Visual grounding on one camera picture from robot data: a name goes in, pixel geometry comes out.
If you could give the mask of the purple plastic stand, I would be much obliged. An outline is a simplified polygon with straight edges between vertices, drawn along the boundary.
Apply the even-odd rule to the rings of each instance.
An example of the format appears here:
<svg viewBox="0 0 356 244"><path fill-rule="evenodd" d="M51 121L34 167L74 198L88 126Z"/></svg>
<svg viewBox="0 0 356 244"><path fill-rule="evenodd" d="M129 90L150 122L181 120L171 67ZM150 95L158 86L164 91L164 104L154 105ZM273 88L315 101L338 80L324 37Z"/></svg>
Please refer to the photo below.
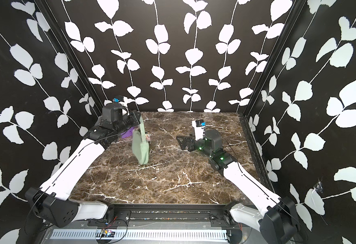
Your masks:
<svg viewBox="0 0 356 244"><path fill-rule="evenodd" d="M132 137L134 130L135 130L134 127L130 128L127 132L121 134L121 138L124 139L128 137Z"/></svg>

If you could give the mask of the green corduroy bag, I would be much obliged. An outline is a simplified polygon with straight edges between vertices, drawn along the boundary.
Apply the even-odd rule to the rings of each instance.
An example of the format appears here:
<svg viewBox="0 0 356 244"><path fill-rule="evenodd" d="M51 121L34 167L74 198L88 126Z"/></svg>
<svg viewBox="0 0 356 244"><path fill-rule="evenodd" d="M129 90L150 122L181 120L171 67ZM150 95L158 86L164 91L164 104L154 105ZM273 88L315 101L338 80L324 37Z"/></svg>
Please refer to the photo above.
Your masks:
<svg viewBox="0 0 356 244"><path fill-rule="evenodd" d="M146 140L145 126L143 119L137 130L132 133L132 153L138 160L139 165L146 165L149 161L149 143Z"/></svg>

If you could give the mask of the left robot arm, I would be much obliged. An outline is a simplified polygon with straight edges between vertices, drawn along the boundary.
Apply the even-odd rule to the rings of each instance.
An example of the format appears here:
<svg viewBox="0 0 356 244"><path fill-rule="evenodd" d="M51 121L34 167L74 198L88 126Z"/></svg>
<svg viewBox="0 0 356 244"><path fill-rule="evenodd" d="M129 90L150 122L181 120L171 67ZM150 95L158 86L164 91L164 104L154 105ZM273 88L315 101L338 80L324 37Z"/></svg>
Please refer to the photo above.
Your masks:
<svg viewBox="0 0 356 244"><path fill-rule="evenodd" d="M74 221L104 218L107 204L71 200L70 195L92 163L123 134L140 125L139 111L118 102L105 105L102 115L62 167L40 187L27 190L25 197L31 206L30 212L59 228Z"/></svg>

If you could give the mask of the small circuit board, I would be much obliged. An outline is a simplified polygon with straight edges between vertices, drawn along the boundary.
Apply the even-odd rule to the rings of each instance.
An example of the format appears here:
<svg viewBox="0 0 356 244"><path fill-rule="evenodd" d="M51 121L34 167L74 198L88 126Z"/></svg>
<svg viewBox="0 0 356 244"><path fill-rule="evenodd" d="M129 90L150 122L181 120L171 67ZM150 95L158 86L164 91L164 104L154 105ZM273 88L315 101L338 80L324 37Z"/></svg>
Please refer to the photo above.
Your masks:
<svg viewBox="0 0 356 244"><path fill-rule="evenodd" d="M101 232L96 235L96 238L99 239L113 238L114 236L115 236L114 230L101 230Z"/></svg>

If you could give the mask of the perforated metal rail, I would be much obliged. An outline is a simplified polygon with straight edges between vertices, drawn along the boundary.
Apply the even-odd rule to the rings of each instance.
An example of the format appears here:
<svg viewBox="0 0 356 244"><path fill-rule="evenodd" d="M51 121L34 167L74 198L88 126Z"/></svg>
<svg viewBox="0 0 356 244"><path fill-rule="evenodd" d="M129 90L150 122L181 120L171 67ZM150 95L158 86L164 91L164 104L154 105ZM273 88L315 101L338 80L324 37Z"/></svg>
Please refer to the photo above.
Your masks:
<svg viewBox="0 0 356 244"><path fill-rule="evenodd" d="M100 229L55 229L51 240L147 240L147 241L227 241L226 230L155 230L129 229L114 230L113 238L96 238Z"/></svg>

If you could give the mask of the white red plush charm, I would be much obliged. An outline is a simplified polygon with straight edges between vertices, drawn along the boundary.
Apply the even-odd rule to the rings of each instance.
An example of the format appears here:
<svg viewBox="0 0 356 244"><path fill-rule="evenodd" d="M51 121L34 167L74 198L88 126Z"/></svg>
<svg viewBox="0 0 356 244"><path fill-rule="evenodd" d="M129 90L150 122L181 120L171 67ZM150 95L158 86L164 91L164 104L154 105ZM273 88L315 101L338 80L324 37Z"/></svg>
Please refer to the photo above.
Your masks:
<svg viewBox="0 0 356 244"><path fill-rule="evenodd" d="M145 133L145 137L146 137L146 141L147 142L150 142L151 141L151 138L150 138L150 134L149 133Z"/></svg>

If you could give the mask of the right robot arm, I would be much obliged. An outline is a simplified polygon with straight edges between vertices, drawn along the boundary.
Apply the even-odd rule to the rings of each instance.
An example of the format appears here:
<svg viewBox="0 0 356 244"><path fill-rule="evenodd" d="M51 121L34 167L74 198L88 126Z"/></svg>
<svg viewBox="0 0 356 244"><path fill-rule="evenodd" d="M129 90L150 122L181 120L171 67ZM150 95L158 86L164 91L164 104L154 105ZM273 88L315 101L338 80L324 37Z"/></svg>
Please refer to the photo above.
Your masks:
<svg viewBox="0 0 356 244"><path fill-rule="evenodd" d="M207 156L211 167L238 187L254 204L254 208L241 203L227 210L234 223L244 224L259 231L268 244L285 244L301 230L293 201L281 198L253 176L238 159L223 148L223 138L215 129L206 130L201 139L177 136L182 150L198 151Z"/></svg>

